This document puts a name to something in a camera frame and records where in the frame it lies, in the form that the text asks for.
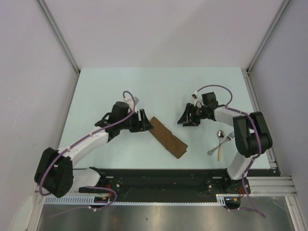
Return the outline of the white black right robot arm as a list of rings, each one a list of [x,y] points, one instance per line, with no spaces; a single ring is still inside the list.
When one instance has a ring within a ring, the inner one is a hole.
[[[194,103],[186,104],[178,124],[184,127],[196,127],[202,119],[222,122],[233,127],[237,153],[227,168],[229,177],[223,179],[222,188],[233,193],[239,188],[240,179],[247,176],[248,170],[266,150],[272,147],[272,137],[261,112],[246,113],[219,105],[214,92],[202,94],[198,100],[194,94]]]

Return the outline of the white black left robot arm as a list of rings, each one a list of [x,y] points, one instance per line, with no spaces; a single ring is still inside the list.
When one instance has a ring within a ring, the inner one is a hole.
[[[74,166],[98,147],[107,144],[122,130],[131,133],[152,130],[154,127],[143,109],[136,109],[136,98],[116,102],[110,112],[95,123],[93,129],[71,145],[55,150],[45,149],[36,170],[34,181],[42,196],[52,194],[57,198],[72,188]]]

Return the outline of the brown cloth napkin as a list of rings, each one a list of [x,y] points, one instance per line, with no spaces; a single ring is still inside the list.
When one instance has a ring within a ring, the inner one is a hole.
[[[175,136],[155,116],[150,119],[153,129],[150,133],[168,150],[174,157],[180,159],[186,152],[188,145]]]

